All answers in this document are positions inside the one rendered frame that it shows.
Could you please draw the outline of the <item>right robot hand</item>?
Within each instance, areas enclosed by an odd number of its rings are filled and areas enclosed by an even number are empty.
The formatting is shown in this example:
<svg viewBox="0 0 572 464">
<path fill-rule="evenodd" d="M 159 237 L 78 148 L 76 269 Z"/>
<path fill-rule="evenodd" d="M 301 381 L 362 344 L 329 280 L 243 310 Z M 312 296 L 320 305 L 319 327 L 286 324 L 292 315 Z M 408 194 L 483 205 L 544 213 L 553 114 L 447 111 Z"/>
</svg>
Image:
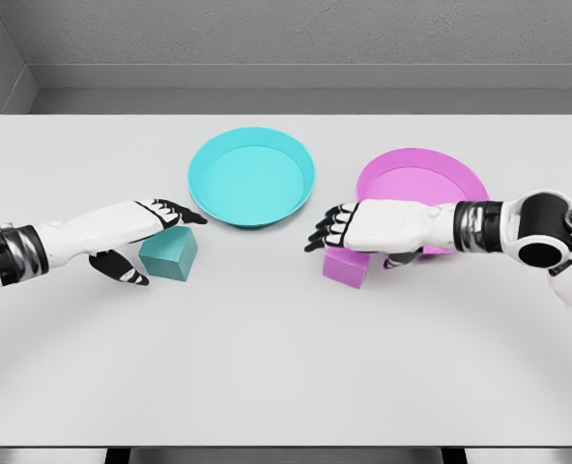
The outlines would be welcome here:
<svg viewBox="0 0 572 464">
<path fill-rule="evenodd" d="M 441 209 L 418 202 L 368 199 L 330 208 L 308 237 L 306 252 L 344 248 L 384 253 L 384 267 L 414 262 L 423 254 Z"/>
</svg>

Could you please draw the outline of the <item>cyan plate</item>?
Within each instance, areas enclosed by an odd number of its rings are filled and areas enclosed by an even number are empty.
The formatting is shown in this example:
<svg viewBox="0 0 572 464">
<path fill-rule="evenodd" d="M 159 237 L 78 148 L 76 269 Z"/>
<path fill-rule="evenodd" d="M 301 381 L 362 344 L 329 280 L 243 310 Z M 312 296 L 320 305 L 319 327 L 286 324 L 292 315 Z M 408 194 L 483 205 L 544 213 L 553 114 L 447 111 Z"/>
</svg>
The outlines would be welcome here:
<svg viewBox="0 0 572 464">
<path fill-rule="evenodd" d="M 264 227 L 296 212 L 310 197 L 316 166 L 293 136 L 261 127 L 223 132 L 192 158 L 190 196 L 208 215 L 242 228 Z"/>
</svg>

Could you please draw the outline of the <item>pink plate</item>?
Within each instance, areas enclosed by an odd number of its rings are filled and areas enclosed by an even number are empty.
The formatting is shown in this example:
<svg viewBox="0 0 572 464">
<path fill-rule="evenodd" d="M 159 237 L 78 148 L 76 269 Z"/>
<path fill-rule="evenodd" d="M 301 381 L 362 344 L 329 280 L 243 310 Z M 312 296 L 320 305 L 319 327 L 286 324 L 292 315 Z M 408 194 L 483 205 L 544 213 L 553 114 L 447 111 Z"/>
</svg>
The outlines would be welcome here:
<svg viewBox="0 0 572 464">
<path fill-rule="evenodd" d="M 372 159 L 357 179 L 357 200 L 395 199 L 426 205 L 486 201 L 489 194 L 477 175 L 443 153 L 403 148 Z"/>
</svg>

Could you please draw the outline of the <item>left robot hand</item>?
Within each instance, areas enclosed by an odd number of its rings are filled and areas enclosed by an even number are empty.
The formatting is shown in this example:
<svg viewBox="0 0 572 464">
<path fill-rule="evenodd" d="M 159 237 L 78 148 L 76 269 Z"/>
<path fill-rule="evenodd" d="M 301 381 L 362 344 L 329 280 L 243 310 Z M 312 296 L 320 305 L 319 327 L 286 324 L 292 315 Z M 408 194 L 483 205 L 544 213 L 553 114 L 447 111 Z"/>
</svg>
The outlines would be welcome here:
<svg viewBox="0 0 572 464">
<path fill-rule="evenodd" d="M 179 224 L 206 224 L 200 214 L 164 199 L 124 201 L 82 215 L 71 222 L 89 255 L 89 264 L 103 275 L 123 283 L 147 286 L 142 275 L 116 248 L 144 241 Z"/>
</svg>

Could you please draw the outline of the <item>pink block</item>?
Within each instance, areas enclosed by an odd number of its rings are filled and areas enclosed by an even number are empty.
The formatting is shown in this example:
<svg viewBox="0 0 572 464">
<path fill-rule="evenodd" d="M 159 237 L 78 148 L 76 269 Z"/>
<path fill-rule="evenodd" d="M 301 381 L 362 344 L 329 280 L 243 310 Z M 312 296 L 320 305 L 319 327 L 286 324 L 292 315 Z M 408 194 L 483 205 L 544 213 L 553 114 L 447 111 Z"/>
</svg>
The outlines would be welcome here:
<svg viewBox="0 0 572 464">
<path fill-rule="evenodd" d="M 365 279 L 369 262 L 369 253 L 328 247 L 324 258 L 323 276 L 359 289 Z"/>
</svg>

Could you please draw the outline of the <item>teal block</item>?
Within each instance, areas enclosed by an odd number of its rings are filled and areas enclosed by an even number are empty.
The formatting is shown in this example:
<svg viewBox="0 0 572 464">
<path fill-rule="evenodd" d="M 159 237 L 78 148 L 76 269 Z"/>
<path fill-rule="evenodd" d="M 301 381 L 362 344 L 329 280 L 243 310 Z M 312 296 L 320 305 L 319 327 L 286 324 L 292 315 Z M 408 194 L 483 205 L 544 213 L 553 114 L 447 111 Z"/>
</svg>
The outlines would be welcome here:
<svg viewBox="0 0 572 464">
<path fill-rule="evenodd" d="M 146 239 L 138 256 L 151 276 L 187 281 L 197 251 L 192 230 L 174 226 Z"/>
</svg>

